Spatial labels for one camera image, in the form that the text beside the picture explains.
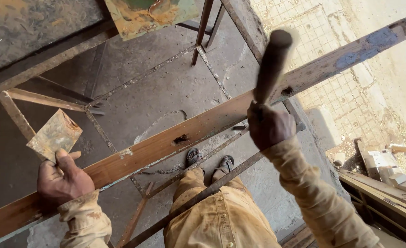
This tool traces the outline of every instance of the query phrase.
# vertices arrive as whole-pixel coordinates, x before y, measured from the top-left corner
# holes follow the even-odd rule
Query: person's right hand
[[[58,206],[95,190],[93,180],[74,163],[81,152],[56,152],[56,162],[63,175],[51,161],[44,161],[38,170],[38,193]]]
[[[247,121],[250,136],[260,151],[294,136],[296,131],[295,120],[289,113],[272,110],[255,101],[247,110]]]

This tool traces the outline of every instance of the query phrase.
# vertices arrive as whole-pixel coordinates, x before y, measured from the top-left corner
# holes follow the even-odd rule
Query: metal frame
[[[227,99],[230,99],[231,96],[228,93],[227,89],[224,87],[223,82],[219,79],[217,73],[215,70],[212,68],[209,60],[207,59],[204,51],[201,49],[201,44],[203,41],[203,37],[205,34],[210,35],[209,41],[207,42],[207,47],[210,46],[214,40],[214,37],[217,33],[217,30],[219,28],[219,25],[221,23],[221,19],[223,17],[223,14],[225,11],[228,12],[229,16],[232,18],[235,26],[238,28],[239,32],[243,36],[245,42],[249,46],[251,52],[255,56],[257,62],[260,64],[262,55],[260,51],[258,50],[257,46],[254,44],[252,41],[249,33],[246,30],[246,27],[243,25],[241,20],[239,19],[238,15],[236,14],[235,10],[233,9],[232,5],[229,3],[229,0],[221,0],[222,5],[218,11],[217,14],[217,19],[215,20],[215,25],[214,27],[208,27],[207,26],[207,21],[209,19],[209,15],[211,13],[211,8],[213,5],[214,0],[205,0],[204,6],[203,6],[203,12],[200,20],[200,24],[198,27],[198,34],[196,38],[195,45],[179,52],[178,54],[172,56],[170,59],[167,59],[163,61],[162,63],[154,66],[153,68],[147,70],[145,73],[143,73],[140,76],[137,76],[128,82],[123,83],[122,85],[112,89],[111,91],[96,97],[95,99],[91,99],[92,95],[94,94],[94,88],[96,86],[96,76],[98,75],[100,69],[101,69],[101,59],[104,51],[106,50],[106,41],[115,35],[118,34],[114,24],[111,21],[107,21],[104,23],[100,23],[97,26],[90,28],[87,30],[88,35],[85,35],[84,33],[79,34],[79,36],[74,36],[68,39],[67,41],[63,42],[61,46],[56,46],[51,48],[51,52],[43,53],[42,56],[32,56],[28,59],[25,59],[23,61],[20,61],[18,64],[19,65],[13,65],[11,68],[6,69],[8,72],[7,74],[12,74],[11,71],[12,69],[18,69],[18,67],[27,67],[26,70],[21,72],[20,74],[17,74],[15,76],[12,76],[7,79],[3,79],[3,74],[5,74],[6,70],[3,70],[0,72],[0,79],[2,79],[0,82],[0,102],[8,112],[9,116],[12,118],[12,120],[15,122],[15,124],[18,126],[20,131],[23,133],[24,137],[30,140],[34,135],[35,131],[32,129],[28,121],[24,118],[24,115],[21,113],[21,111],[18,109],[16,104],[13,102],[12,99],[19,99],[19,100],[24,100],[24,101],[30,101],[30,102],[35,102],[39,104],[44,104],[44,105],[49,105],[49,106],[55,106],[55,107],[60,107],[60,108],[66,108],[70,110],[76,110],[76,111],[82,111],[85,112],[87,115],[88,119],[92,122],[94,127],[96,128],[97,132],[100,134],[104,142],[107,144],[109,149],[113,153],[117,153],[117,149],[114,147],[112,144],[111,140],[107,137],[105,134],[104,130],[101,128],[99,123],[97,122],[96,118],[93,116],[93,114],[104,114],[101,112],[100,109],[98,109],[98,106],[101,105],[101,101],[104,101],[105,99],[111,97],[114,93],[124,90],[127,88],[129,85],[143,79],[144,77],[156,72],[157,70],[161,69],[165,65],[173,62],[174,60],[184,56],[185,54],[189,52],[193,52],[193,57],[192,57],[192,65],[195,65],[197,61],[197,56],[200,55],[200,57],[203,59],[205,62],[206,66],[208,69],[211,71],[212,75],[214,76],[215,80],[217,81],[220,89],[223,91]],[[178,25],[189,28],[191,30],[196,30],[196,23],[193,21],[186,21],[183,23],[179,23]],[[90,74],[92,75],[89,78],[88,84],[86,86],[86,96],[81,95],[79,93],[76,93],[74,91],[71,91],[65,87],[62,87],[58,85],[55,82],[52,82],[46,78],[43,78],[39,76],[43,72],[50,70],[57,65],[60,65],[61,63],[75,57],[78,54],[81,54],[82,52],[85,52],[91,48],[96,47],[96,54],[95,54],[95,59],[93,61],[93,65],[90,69]],[[74,98],[76,100],[85,102],[87,104],[75,104],[67,101],[63,101],[60,99],[54,99],[51,97],[43,96],[37,93],[32,93],[28,92],[25,90],[20,90],[15,88],[17,85],[26,82],[27,80],[39,80],[41,82],[46,82],[48,83],[51,89],[58,93],[62,93],[66,96],[69,96],[71,98]],[[243,131],[237,133],[235,136],[224,142],[221,146],[217,147],[213,151],[211,151],[209,154],[205,155],[200,161],[192,165],[191,167],[188,167],[185,171],[191,170],[203,162],[205,162],[207,159],[209,159],[211,156],[215,155],[218,151],[221,149],[225,148],[235,140],[237,140],[239,137],[247,133],[248,126],[246,122],[243,122],[244,127],[241,127]],[[161,192],[163,189],[171,185],[173,182],[177,181],[180,179],[184,172],[178,173],[176,176],[170,178],[167,180],[166,183],[163,185],[160,185],[156,189],[153,188],[153,183],[150,183],[147,190],[143,189],[143,187],[137,182],[137,179],[135,178],[135,175],[131,176],[130,179],[135,185],[135,187],[138,189],[142,196],[142,201],[140,202],[137,211],[134,213],[133,218],[129,222],[128,226],[125,229],[125,232],[119,241],[119,244],[117,247],[135,247],[142,243],[144,240],[148,239],[151,235],[155,234],[157,231],[160,229],[164,228],[174,217],[180,215],[187,209],[191,208],[198,202],[204,200],[207,196],[213,194],[214,192],[218,191],[223,185],[228,183],[230,180],[232,180],[234,177],[238,176],[241,172],[255,164],[255,162],[259,161],[263,156],[260,153],[256,153],[252,157],[250,157],[248,160],[246,160],[244,163],[241,165],[237,166],[235,169],[233,169],[231,172],[223,176],[220,180],[217,182],[213,183],[211,186],[203,190],[200,194],[196,195],[194,198],[192,198],[190,201],[185,203],[183,206],[181,206],[179,209],[176,211],[170,213],[166,217],[164,217],[161,221],[158,223],[154,224],[152,227],[148,228],[141,234],[139,234],[137,237],[135,237],[132,240],[129,240],[131,238],[131,235],[137,225],[137,221],[140,217],[140,214],[143,211],[143,208],[146,204],[146,201],[156,195],[157,193]],[[0,242],[6,240],[7,238],[10,238],[15,234],[9,234],[3,238],[0,239]],[[113,245],[109,242],[108,243],[109,247],[113,247]]]

